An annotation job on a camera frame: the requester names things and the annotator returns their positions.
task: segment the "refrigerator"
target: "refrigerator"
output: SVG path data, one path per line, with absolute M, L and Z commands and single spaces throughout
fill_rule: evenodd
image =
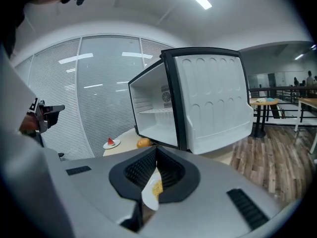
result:
M 193 154 L 228 146 L 252 131 L 241 54 L 219 48 L 163 50 L 129 81 L 136 132 Z

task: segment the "plate with yellow food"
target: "plate with yellow food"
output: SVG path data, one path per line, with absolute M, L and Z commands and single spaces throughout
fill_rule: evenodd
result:
M 159 194 L 163 192 L 162 179 L 158 170 L 153 173 L 147 185 L 142 190 L 142 200 L 147 207 L 157 211 L 159 208 Z

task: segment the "red fruit slice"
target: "red fruit slice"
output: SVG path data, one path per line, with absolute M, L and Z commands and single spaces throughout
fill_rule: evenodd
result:
M 108 145 L 115 145 L 114 141 L 111 138 L 108 139 Z

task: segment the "bread bun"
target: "bread bun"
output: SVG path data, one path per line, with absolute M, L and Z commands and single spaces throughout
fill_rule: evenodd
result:
M 151 146 L 151 141 L 148 138 L 139 139 L 139 141 L 137 143 L 138 148 L 147 147 L 147 146 Z

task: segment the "white plate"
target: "white plate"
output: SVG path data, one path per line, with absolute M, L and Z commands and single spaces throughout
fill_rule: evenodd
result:
M 106 144 L 104 144 L 103 148 L 104 149 L 111 149 L 113 147 L 116 147 L 118 144 L 120 144 L 120 139 L 114 139 L 114 145 L 108 145 L 108 142 Z
M 154 185 L 161 180 L 159 172 L 156 170 L 155 173 L 149 179 L 147 185 L 142 190 L 142 200 L 147 207 L 150 209 L 157 211 L 159 209 L 159 202 L 157 198 L 152 193 L 152 189 Z

